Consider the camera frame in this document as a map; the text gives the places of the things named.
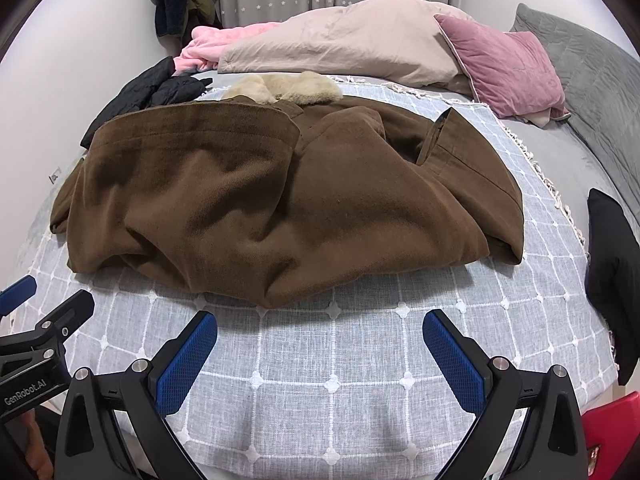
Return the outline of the person left hand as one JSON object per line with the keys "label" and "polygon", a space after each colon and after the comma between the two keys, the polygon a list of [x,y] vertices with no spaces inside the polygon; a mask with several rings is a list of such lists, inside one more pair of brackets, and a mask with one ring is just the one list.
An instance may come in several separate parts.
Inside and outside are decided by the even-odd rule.
{"label": "person left hand", "polygon": [[39,480],[51,480],[53,465],[36,422],[36,411],[30,410],[21,414],[20,422],[27,430],[25,458],[28,466],[35,471]]}

